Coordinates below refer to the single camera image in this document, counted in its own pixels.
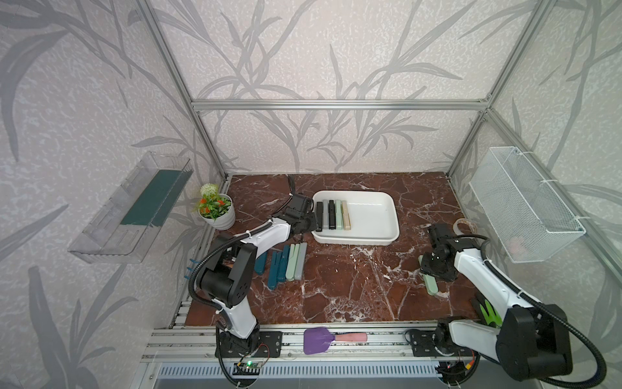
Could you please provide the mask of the mint green pliers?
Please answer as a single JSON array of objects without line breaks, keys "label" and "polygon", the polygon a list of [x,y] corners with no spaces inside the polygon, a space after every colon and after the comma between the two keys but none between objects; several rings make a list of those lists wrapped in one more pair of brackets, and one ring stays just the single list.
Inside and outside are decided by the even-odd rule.
[{"label": "mint green pliers", "polygon": [[343,230],[343,206],[342,201],[335,201],[335,227],[337,230]]}]

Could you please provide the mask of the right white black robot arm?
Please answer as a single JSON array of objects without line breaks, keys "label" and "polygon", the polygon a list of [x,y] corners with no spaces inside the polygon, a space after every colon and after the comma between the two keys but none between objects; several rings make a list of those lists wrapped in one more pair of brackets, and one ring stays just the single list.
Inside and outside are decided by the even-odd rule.
[{"label": "right white black robot arm", "polygon": [[[516,381],[538,379],[562,388],[593,388],[607,376],[598,348],[567,320],[555,304],[533,298],[508,278],[486,255],[489,238],[456,235],[447,224],[428,229],[432,250],[423,254],[421,272],[443,281],[464,275],[500,315],[496,326],[470,319],[441,319],[429,332],[429,347],[443,356],[468,348],[497,362]],[[577,338],[595,359],[594,374],[578,382],[562,378],[573,371],[570,339]]]}]

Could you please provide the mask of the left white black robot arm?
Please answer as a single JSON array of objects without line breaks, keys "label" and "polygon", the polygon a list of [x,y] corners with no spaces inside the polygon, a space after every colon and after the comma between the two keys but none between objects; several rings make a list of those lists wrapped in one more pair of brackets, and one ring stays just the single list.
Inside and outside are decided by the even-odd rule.
[{"label": "left white black robot arm", "polygon": [[256,259],[273,246],[316,228],[314,201],[302,194],[291,194],[285,205],[262,225],[244,233],[219,236],[215,248],[190,274],[190,297],[220,313],[226,332],[249,339],[258,328],[247,298]]}]

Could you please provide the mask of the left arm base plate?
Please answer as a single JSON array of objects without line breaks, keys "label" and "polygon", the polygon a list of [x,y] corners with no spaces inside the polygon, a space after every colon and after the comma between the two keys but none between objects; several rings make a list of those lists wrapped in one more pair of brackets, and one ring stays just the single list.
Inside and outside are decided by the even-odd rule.
[{"label": "left arm base plate", "polygon": [[283,345],[282,332],[253,331],[241,339],[230,332],[219,332],[215,356],[221,358],[278,358]]}]

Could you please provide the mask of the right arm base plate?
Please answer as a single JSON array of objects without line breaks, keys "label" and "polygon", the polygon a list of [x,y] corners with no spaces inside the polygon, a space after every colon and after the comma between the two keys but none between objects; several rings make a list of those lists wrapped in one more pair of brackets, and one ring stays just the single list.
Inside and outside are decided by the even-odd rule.
[{"label": "right arm base plate", "polygon": [[472,358],[469,348],[453,342],[448,330],[436,329],[424,331],[409,329],[404,333],[406,342],[411,346],[414,357],[431,358]]}]

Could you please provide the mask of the pale green pliers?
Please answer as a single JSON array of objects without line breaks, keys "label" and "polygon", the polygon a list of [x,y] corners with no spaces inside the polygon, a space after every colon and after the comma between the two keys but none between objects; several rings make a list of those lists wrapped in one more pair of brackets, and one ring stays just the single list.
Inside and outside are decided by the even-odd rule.
[{"label": "pale green pliers", "polygon": [[427,290],[427,293],[430,296],[436,296],[439,293],[439,288],[437,285],[436,278],[424,273],[422,255],[419,256],[418,260],[420,264],[420,273],[421,273],[422,279],[424,280],[424,285]]}]

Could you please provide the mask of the beige pliers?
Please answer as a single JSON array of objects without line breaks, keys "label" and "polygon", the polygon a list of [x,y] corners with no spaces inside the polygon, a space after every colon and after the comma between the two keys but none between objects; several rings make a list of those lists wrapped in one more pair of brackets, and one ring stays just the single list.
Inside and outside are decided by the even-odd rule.
[{"label": "beige pliers", "polygon": [[343,229],[351,230],[351,218],[348,211],[348,203],[345,200],[341,201]]}]

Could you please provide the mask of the white rectangular storage tray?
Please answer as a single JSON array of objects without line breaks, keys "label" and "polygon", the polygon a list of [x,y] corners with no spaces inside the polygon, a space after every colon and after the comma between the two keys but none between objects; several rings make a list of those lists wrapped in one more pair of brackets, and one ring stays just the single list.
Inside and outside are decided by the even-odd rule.
[{"label": "white rectangular storage tray", "polygon": [[393,199],[384,192],[374,191],[319,191],[314,202],[341,200],[350,217],[350,230],[313,232],[317,242],[353,246],[388,246],[400,234],[398,216]]}]

